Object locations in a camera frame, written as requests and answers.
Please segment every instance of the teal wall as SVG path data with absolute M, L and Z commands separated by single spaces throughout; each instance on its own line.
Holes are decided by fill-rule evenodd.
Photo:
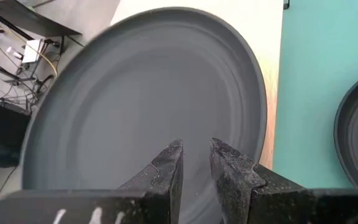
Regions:
M 333 127 L 358 80 L 358 0 L 292 0 L 280 60 L 274 171 L 305 187 L 350 187 Z

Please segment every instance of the gray disc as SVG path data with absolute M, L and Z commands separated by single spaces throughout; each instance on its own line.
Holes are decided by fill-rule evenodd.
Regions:
M 67 66 L 27 132 L 25 189 L 115 189 L 184 142 L 181 223 L 219 223 L 209 140 L 259 160 L 265 88 L 244 39 L 222 20 L 159 9 L 104 31 Z

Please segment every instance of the white marking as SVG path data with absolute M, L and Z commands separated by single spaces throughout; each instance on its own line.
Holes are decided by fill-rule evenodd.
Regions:
M 101 224 L 101 218 L 102 218 L 102 208 L 96 207 L 92 212 L 91 221 L 89 221 L 89 224 Z
M 53 224 L 59 224 L 60 220 L 62 219 L 65 213 L 66 213 L 65 209 L 60 209 L 59 211 L 57 211 L 56 218 L 53 221 Z
M 124 218 L 124 216 L 125 216 L 124 212 L 119 212 L 117 214 L 117 219 L 116 219 L 116 222 L 114 224 L 121 224 L 121 221 Z

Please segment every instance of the gray plate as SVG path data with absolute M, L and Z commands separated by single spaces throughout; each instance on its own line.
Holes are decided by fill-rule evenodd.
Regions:
M 209 171 L 216 137 L 259 160 L 262 74 L 222 20 L 184 8 L 128 18 L 76 56 L 27 132 L 25 189 L 115 189 L 184 140 L 181 223 L 221 219 Z

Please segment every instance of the wooden surface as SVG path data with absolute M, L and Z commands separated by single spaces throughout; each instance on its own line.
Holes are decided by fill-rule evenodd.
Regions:
M 201 9 L 224 19 L 245 38 L 254 51 L 265 80 L 268 109 L 260 163 L 272 169 L 283 1 L 121 0 L 111 25 L 139 12 L 173 6 Z

